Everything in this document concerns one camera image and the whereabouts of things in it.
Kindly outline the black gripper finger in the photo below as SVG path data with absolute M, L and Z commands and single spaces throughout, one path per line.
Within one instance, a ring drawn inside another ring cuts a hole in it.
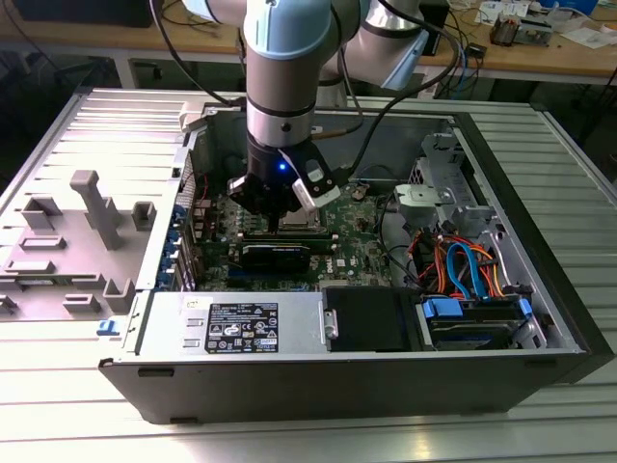
M 228 182 L 228 195 L 253 215 L 266 218 L 267 231 L 277 233 L 282 207 L 280 194 L 259 177 L 246 174 Z

